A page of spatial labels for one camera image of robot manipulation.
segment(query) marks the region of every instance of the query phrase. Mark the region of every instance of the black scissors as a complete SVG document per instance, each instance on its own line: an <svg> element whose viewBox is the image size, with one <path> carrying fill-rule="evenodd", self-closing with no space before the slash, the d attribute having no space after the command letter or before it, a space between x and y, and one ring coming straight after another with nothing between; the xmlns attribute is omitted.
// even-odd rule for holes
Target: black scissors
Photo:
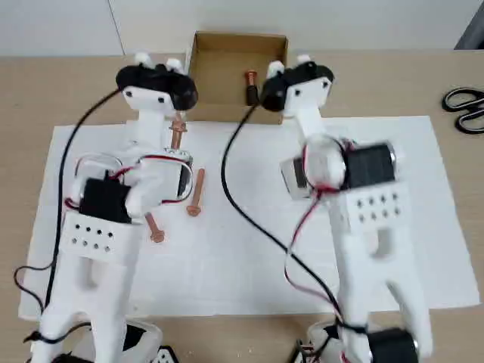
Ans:
<svg viewBox="0 0 484 363"><path fill-rule="evenodd" d="M451 101L456 95L466 95L472 99L456 104ZM448 112L469 111L455 120L455 128L460 132L474 135L484 133L484 121L480 127L469 127L466 125L467 121L484 116L484 91L467 87L452 89L442 99L442 108Z"/></svg>

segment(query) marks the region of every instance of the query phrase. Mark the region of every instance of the screw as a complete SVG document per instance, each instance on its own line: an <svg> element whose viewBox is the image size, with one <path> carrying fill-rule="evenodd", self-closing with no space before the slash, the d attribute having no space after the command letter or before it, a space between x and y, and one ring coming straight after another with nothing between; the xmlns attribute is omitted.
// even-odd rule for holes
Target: screw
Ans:
<svg viewBox="0 0 484 363"><path fill-rule="evenodd" d="M248 70L245 72L246 88L245 88L245 103L247 106L253 106L259 102L259 92L256 86L257 72L255 70Z"/></svg>
<svg viewBox="0 0 484 363"><path fill-rule="evenodd" d="M195 185L194 197L191 200L191 205L187 206L189 216L196 217L201 212L200 195L202 194L203 180L205 179L205 169L198 169L197 183Z"/></svg>
<svg viewBox="0 0 484 363"><path fill-rule="evenodd" d="M187 131L187 123L182 119L182 115L179 112L175 114L175 119L172 121L170 129L173 130L172 149L178 150L182 143L183 132Z"/></svg>
<svg viewBox="0 0 484 363"><path fill-rule="evenodd" d="M165 239L165 232L161 231L158 228L157 223L154 220L153 215L148 212L144 215L144 217L146 219L146 222L148 223L148 227L150 227L150 231L151 231L151 237L150 238L151 238L151 240L156 244L163 242L163 240Z"/></svg>
<svg viewBox="0 0 484 363"><path fill-rule="evenodd" d="M256 85L257 72L255 70L248 70L245 72L245 80L247 85Z"/></svg>

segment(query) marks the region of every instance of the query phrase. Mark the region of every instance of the white robotic arm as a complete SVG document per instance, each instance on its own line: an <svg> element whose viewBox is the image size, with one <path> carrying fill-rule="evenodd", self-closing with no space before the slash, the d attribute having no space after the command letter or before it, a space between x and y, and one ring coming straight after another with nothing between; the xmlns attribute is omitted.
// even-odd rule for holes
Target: white robotic arm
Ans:
<svg viewBox="0 0 484 363"><path fill-rule="evenodd" d="M403 361L412 361L412 356L417 355L427 357L433 348L429 311L417 276L408 229L411 212L408 190L396 178L392 148L384 143L355 146L329 137L319 107L326 103L333 74L328 68L311 62L308 56L298 61L297 67L288 70L280 62L272 63L262 91L266 96L262 106L282 110L285 116L294 117L299 126L302 146L299 163L297 158L282 163L289 192L301 197L308 196L313 188L339 190L328 196L328 212L340 275L338 302L344 323L353 327L368 326L372 293L375 287L383 285L399 304L405 329L410 333L382 330L362 334L340 325L339 339L329 341L322 359L327 363L370 363L376 358L374 355L378 355L377 361L388 362L394 362L396 356L410 359ZM366 247L368 232L378 234L379 247L373 254ZM321 346L326 336L321 333L320 324L309 330L315 346ZM406 346L405 342L409 341L410 345Z"/></svg>
<svg viewBox="0 0 484 363"><path fill-rule="evenodd" d="M144 66L126 67L116 79L129 105L139 111L137 121L128 121L128 144L111 154L83 157L76 167L67 196L74 210L64 217L51 302L40 319L42 339L33 342L32 363L58 359L148 363L160 347L157 327L133 323L128 332L135 327L144 333L135 354L132 347L127 353L123 349L143 228L138 221L163 200L177 201L190 194L191 156L163 146L163 124L193 106L197 96L179 61L152 67L148 56L137 56L140 60ZM186 95L194 99L184 99ZM183 181L182 170L188 171ZM66 357L61 355L58 337L79 317L91 323L90 348Z"/></svg>

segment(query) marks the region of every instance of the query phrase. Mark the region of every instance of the wooden table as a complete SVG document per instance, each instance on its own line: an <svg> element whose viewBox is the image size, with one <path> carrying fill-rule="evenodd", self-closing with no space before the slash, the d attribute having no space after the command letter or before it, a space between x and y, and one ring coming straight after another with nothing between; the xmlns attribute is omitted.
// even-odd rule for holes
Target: wooden table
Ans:
<svg viewBox="0 0 484 363"><path fill-rule="evenodd" d="M452 87L484 86L484 53L328 51L313 56L337 78L325 116L431 116L483 291L484 135L456 132L455 115L443 112L439 104L442 94ZM88 106L115 87L117 70L131 59L0 58L0 230L5 233L0 255L1 363L26 360L29 347L22 345L22 339L35 327L17 318L20 294L12 271L26 260L52 129L75 123ZM117 98L96 113L91 123L121 122L131 116L123 99ZM281 363L287 360L294 340L304 337L309 324L320 318L224 316L164 318L159 323L166 343L175 347L181 362ZM398 316L377 314L376 319L390 323L398 321ZM430 361L482 361L482 306L432 311L432 324L435 354Z"/></svg>

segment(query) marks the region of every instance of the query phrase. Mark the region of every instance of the cardboard box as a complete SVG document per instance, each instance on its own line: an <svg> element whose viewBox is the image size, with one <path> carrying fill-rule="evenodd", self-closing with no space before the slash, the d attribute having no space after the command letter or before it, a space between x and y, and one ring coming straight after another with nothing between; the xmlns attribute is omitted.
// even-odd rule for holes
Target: cardboard box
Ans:
<svg viewBox="0 0 484 363"><path fill-rule="evenodd" d="M286 64L286 58L285 36L197 32L189 74L197 85L199 100L189 119L239 122L249 109L245 72L257 72L260 94L268 65L272 61ZM259 107L250 122L276 125L281 116Z"/></svg>

